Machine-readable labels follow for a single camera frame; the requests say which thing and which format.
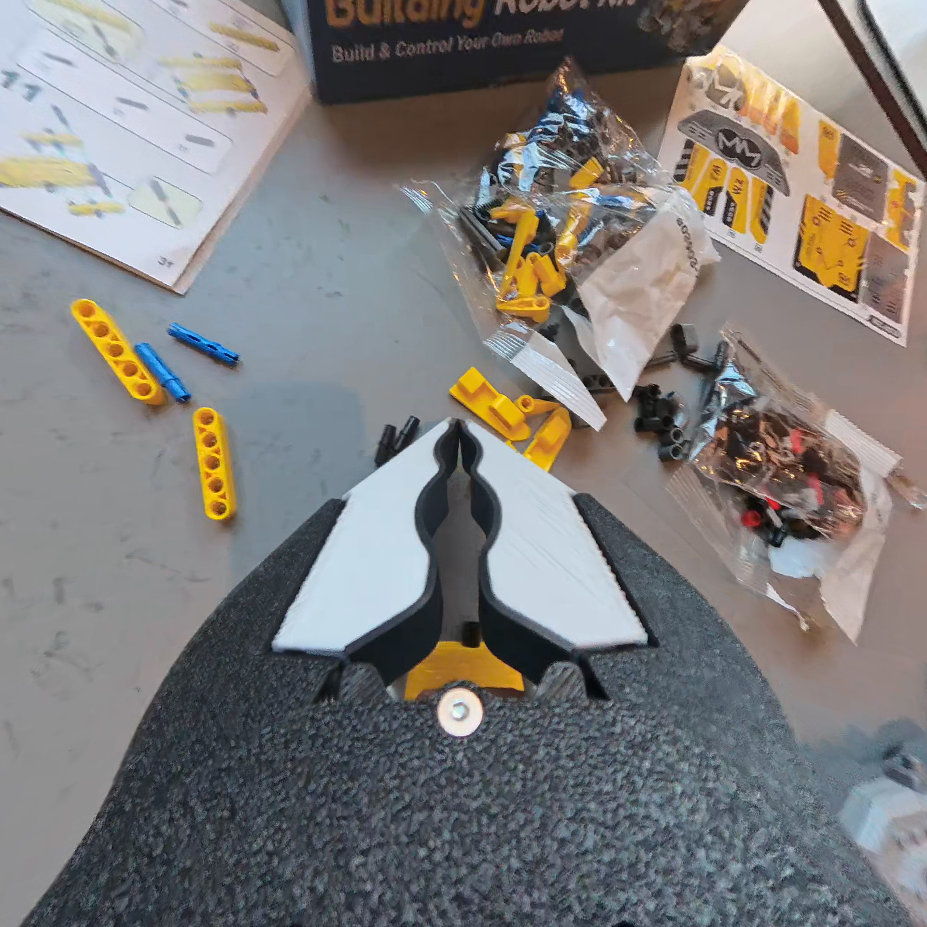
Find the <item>dark grey angled connector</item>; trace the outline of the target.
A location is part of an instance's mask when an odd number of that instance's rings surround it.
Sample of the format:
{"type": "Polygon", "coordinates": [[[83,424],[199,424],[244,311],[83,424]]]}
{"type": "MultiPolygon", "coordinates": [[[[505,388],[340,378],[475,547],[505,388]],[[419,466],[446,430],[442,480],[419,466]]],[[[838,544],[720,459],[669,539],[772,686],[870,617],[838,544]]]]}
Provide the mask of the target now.
{"type": "Polygon", "coordinates": [[[714,354],[711,357],[702,357],[698,354],[700,341],[691,323],[675,323],[670,329],[670,341],[679,362],[703,374],[716,376],[725,368],[730,345],[722,338],[717,342],[714,354]]]}

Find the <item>yellow and grey sticker sheet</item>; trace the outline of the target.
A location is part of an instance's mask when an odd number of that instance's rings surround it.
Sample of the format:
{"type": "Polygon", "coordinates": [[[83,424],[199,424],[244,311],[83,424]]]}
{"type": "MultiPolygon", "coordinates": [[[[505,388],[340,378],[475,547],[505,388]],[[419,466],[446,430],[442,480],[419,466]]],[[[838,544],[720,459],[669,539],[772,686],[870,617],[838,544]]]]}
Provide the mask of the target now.
{"type": "Polygon", "coordinates": [[[685,60],[658,159],[712,238],[907,345],[925,181],[723,45],[685,60]]]}

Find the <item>open instruction booklet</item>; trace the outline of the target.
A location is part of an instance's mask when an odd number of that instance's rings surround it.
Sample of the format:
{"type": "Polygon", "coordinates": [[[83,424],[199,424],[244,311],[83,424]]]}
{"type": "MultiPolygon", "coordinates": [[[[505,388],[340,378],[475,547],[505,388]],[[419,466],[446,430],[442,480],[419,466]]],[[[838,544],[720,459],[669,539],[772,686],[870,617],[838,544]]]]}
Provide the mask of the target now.
{"type": "Polygon", "coordinates": [[[4,1],[1,208],[176,294],[309,99],[244,2],[4,1]]]}

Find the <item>white stand base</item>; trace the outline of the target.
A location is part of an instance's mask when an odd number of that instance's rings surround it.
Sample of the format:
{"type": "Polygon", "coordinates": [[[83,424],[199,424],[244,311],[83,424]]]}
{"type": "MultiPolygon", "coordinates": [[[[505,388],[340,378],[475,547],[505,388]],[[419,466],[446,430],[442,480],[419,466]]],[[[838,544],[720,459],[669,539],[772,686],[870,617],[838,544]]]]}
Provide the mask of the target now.
{"type": "Polygon", "coordinates": [[[890,71],[926,106],[926,2],[861,1],[861,12],[890,71]]]}

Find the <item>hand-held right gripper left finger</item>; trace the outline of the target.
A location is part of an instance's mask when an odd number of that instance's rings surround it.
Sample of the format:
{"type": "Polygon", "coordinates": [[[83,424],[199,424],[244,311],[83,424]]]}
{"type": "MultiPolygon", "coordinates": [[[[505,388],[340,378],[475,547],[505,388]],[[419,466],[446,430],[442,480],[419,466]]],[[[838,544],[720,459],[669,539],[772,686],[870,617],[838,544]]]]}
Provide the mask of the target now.
{"type": "Polygon", "coordinates": [[[272,652],[368,664],[387,685],[432,652],[443,622],[434,538],[459,438],[460,422],[445,420],[342,498],[272,652]]]}

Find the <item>dark blue kit box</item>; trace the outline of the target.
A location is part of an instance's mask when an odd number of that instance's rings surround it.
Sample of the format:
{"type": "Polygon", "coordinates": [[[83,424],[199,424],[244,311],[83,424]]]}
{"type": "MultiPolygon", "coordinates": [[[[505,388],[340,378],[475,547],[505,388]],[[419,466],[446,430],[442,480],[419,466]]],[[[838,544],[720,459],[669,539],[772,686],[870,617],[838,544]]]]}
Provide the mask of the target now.
{"type": "Polygon", "coordinates": [[[282,1],[325,105],[662,67],[711,51],[745,1],[282,1]]]}

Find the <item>plastic bag of yellow parts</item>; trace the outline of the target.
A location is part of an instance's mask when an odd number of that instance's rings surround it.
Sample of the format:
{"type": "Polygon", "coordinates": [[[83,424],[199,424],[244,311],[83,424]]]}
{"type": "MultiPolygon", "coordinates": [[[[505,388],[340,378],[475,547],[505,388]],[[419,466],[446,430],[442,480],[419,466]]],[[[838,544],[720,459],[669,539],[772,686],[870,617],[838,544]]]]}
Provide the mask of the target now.
{"type": "Polygon", "coordinates": [[[573,58],[544,90],[471,175],[400,191],[436,234],[483,344],[600,431],[594,389],[631,399],[720,257],[693,195],[573,58]]]}

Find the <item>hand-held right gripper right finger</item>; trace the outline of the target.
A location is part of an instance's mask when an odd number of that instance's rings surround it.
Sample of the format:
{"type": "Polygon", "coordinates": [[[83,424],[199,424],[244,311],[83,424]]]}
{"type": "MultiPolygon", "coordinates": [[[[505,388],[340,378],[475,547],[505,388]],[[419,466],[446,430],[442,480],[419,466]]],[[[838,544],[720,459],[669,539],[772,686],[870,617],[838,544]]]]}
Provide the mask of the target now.
{"type": "Polygon", "coordinates": [[[470,421],[462,423],[482,638],[539,686],[556,664],[602,687],[593,655],[648,647],[650,631],[573,490],[470,421]]]}

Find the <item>blue connector pin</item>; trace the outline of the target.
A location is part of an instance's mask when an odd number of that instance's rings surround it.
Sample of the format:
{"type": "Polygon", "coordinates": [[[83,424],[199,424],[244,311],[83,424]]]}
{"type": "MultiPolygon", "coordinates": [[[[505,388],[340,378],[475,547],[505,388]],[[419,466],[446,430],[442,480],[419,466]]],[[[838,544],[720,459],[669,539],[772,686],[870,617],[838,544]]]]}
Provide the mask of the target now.
{"type": "Polygon", "coordinates": [[[157,383],[174,401],[185,404],[191,400],[191,394],[181,378],[172,371],[150,344],[136,343],[134,351],[146,369],[155,377],[157,383]]]}
{"type": "Polygon", "coordinates": [[[167,328],[167,334],[222,365],[235,368],[240,363],[240,354],[237,352],[231,351],[223,344],[204,337],[179,323],[171,323],[167,328]]]}

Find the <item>yellow angled panel piece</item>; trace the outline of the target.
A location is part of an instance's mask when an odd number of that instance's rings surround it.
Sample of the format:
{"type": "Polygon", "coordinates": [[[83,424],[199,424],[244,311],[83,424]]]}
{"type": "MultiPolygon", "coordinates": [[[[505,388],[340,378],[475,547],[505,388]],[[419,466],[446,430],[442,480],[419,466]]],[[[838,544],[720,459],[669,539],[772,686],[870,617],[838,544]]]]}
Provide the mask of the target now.
{"type": "Polygon", "coordinates": [[[517,443],[530,438],[526,413],[516,401],[494,388],[475,367],[455,381],[449,388],[449,395],[505,440],[517,443]]]}

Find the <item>yellow curved panel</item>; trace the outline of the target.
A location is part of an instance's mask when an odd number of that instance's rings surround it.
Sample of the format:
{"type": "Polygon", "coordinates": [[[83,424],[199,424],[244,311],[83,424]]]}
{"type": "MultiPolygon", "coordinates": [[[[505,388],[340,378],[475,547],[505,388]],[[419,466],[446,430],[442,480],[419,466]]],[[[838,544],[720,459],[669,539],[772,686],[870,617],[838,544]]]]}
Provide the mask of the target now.
{"type": "Polygon", "coordinates": [[[541,470],[550,472],[573,429],[569,411],[561,406],[553,409],[537,428],[523,456],[541,470]]]}

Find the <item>large yellow panel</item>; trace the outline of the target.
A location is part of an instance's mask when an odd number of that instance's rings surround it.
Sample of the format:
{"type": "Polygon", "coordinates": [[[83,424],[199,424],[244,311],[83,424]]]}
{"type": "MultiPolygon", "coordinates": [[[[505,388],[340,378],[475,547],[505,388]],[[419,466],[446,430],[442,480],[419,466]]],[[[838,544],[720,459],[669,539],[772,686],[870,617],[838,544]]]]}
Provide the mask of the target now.
{"type": "Polygon", "coordinates": [[[406,701],[457,682],[472,683],[482,689],[525,691],[522,674],[493,655],[485,643],[469,647],[457,642],[439,642],[411,668],[405,682],[406,701]]]}

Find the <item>yellow five-hole beam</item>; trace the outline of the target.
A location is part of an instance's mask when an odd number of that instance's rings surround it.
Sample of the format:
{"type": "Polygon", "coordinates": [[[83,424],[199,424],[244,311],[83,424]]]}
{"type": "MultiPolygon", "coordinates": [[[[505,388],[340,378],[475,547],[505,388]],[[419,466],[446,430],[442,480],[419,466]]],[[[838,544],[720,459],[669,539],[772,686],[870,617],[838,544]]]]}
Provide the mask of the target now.
{"type": "Polygon", "coordinates": [[[164,388],[156,381],[115,320],[104,309],[89,298],[79,298],[72,303],[71,314],[134,400],[151,407],[166,404],[167,395],[164,388]]]}
{"type": "Polygon", "coordinates": [[[228,522],[238,511],[230,443],[224,418],[210,407],[193,413],[198,476],[208,518],[228,522]]]}

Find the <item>grey desk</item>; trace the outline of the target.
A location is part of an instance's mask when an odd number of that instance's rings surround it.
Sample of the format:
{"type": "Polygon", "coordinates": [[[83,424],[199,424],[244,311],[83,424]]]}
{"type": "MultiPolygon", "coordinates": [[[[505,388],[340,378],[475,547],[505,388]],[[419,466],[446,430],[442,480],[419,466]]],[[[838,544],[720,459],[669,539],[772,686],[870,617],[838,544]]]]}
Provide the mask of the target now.
{"type": "MultiPolygon", "coordinates": [[[[816,2],[751,2],[724,44],[914,169],[816,2]]],[[[211,611],[308,516],[371,471],[385,423],[463,414],[485,350],[439,244],[397,188],[478,167],[539,84],[337,108],[310,103],[179,297],[2,216],[2,925],[20,925],[96,816],[165,674],[211,611]],[[226,419],[238,516],[204,516],[191,412],[130,400],[70,315],[97,301],[226,419]],[[180,322],[238,371],[166,336],[180,322]]],[[[898,347],[726,248],[683,317],[724,323],[795,385],[900,453],[925,490],[925,227],[898,347]]],[[[608,403],[554,472],[685,574],[770,681],[812,757],[925,730],[925,513],[895,501],[858,643],[799,630],[730,575],[608,403]]]]}

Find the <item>pile of black connectors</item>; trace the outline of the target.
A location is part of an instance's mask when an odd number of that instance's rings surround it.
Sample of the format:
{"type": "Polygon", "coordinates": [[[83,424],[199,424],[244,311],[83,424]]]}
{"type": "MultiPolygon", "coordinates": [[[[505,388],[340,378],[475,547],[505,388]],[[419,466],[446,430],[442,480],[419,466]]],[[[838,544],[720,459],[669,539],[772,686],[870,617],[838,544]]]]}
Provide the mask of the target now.
{"type": "Polygon", "coordinates": [[[697,425],[692,403],[654,383],[635,386],[632,400],[637,408],[634,431],[656,441],[658,459],[664,464],[689,460],[697,425]]]}

